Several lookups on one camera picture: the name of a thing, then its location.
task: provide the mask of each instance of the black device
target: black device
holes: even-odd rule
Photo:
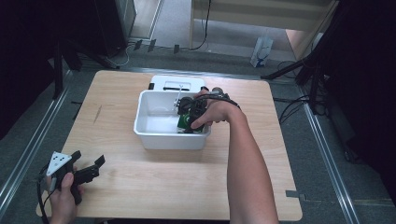
[[[206,112],[208,99],[225,101],[240,108],[239,105],[231,100],[230,96],[224,93],[219,87],[213,88],[212,91],[200,95],[195,99],[185,96],[177,102],[177,113],[180,115],[180,120],[186,120],[186,122],[179,122],[177,125],[178,128],[184,130],[183,133],[193,133],[196,130],[203,129],[204,125],[195,130],[191,128],[191,125]]]
[[[45,165],[38,176],[37,180],[37,196],[38,196],[38,203],[40,205],[41,213],[42,213],[42,220],[44,223],[49,223],[47,219],[46,212],[44,210],[45,202],[41,199],[41,188],[40,184],[41,181],[44,179],[45,175],[44,172],[47,170],[47,175],[50,174],[52,182],[49,186],[49,196],[56,190],[62,190],[62,181],[64,176],[67,173],[72,173],[74,175],[74,182],[71,186],[71,193],[75,199],[75,204],[80,204],[82,201],[81,195],[78,192],[78,185],[89,183],[95,177],[99,176],[99,168],[105,163],[105,156],[102,155],[94,162],[94,165],[84,168],[82,170],[74,171],[74,163],[81,157],[80,151],[76,151],[71,156],[66,156],[64,154],[54,152],[52,155],[51,161],[55,164],[52,165],[51,161]]]

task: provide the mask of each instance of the forearm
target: forearm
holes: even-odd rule
[[[260,149],[239,109],[230,123],[227,188],[232,223],[277,223],[271,179]]]

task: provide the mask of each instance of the person's right hand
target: person's right hand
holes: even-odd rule
[[[195,97],[206,94],[206,90],[198,92]],[[230,122],[231,114],[242,114],[242,111],[225,101],[207,100],[206,112],[191,124],[192,129],[196,129],[203,124],[212,125],[213,121],[220,122],[226,120]]]

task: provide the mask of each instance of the white box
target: white box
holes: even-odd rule
[[[202,149],[210,127],[202,133],[177,133],[180,115],[174,108],[177,96],[192,97],[195,92],[142,91],[134,121],[134,132],[146,149]]]

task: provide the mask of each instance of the power cord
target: power cord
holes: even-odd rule
[[[130,46],[128,46],[128,47],[125,49],[125,54],[126,54],[126,56],[127,56],[127,60],[126,60],[125,63],[114,63],[114,62],[112,62],[110,59],[108,59],[108,57],[106,57],[106,59],[107,59],[110,63],[112,63],[112,64],[114,64],[114,65],[116,65],[116,66],[124,66],[125,64],[127,64],[127,63],[129,62],[128,48],[130,48],[131,46],[133,46],[133,44],[130,45]]]
[[[304,98],[306,98],[306,97],[309,97],[309,95],[301,96],[301,97],[299,97],[299,98],[297,98],[297,99],[295,99],[295,100],[281,99],[281,98],[275,98],[275,97],[274,97],[274,98],[273,98],[274,101],[282,102],[282,103],[289,103],[289,104],[286,106],[286,108],[282,111],[282,113],[281,113],[281,115],[280,115],[280,117],[279,117],[279,119],[278,119],[279,124],[283,124],[289,117],[291,117],[293,114],[295,114],[297,111],[299,111],[299,110],[300,110],[300,107],[301,107],[302,105],[304,105],[304,104],[306,104],[306,103],[310,103],[311,101],[310,101],[309,99],[304,99]],[[286,112],[288,111],[288,109],[289,109],[292,105],[297,104],[297,103],[299,103],[299,104],[298,104],[297,106],[295,106],[293,109],[291,109],[291,110],[289,111],[289,113],[286,114]],[[324,104],[324,101],[314,101],[313,103],[314,103],[315,105],[321,105],[321,106],[324,107],[324,111],[325,111],[325,112],[323,112],[323,113],[318,113],[318,115],[320,115],[320,116],[326,115],[326,105]]]
[[[212,4],[212,0],[209,0],[209,7],[207,8],[207,15],[206,15],[206,23],[205,23],[205,38],[204,41],[200,46],[194,49],[189,49],[189,50],[197,50],[199,49],[205,42],[206,42],[206,37],[207,37],[207,22],[209,21],[209,12],[210,12],[210,5]]]
[[[38,198],[38,205],[40,206],[40,211],[41,211],[41,220],[43,221],[44,224],[50,224],[49,219],[47,217],[46,214],[46,210],[45,210],[45,206],[46,206],[46,202],[48,200],[48,198],[50,197],[50,195],[52,195],[51,192],[49,194],[49,196],[47,197],[47,199],[43,202],[43,199],[41,198],[41,182],[43,181],[43,179],[46,177],[44,175],[44,171],[46,171],[49,168],[50,163],[47,163],[40,171],[40,173],[38,174],[37,177],[37,198]]]

